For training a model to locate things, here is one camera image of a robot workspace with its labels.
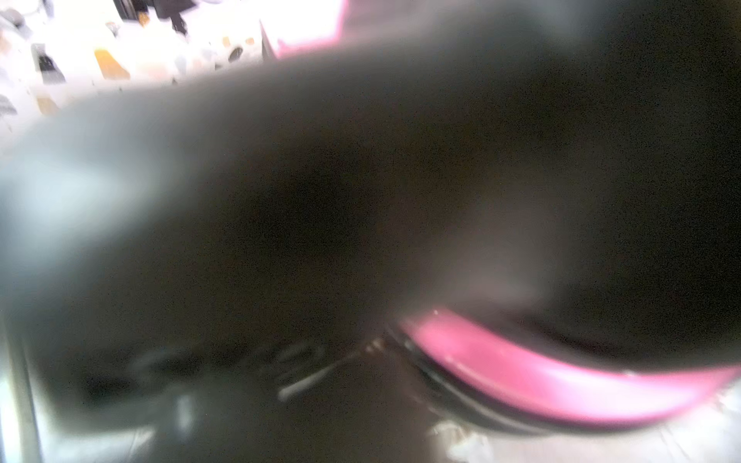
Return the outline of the pink hard-shell suitcase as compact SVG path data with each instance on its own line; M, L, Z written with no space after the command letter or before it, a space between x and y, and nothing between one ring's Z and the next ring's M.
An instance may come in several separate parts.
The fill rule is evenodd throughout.
M270 1L266 58L340 58L322 124L389 156L394 334L453 410L610 432L740 374L736 1Z

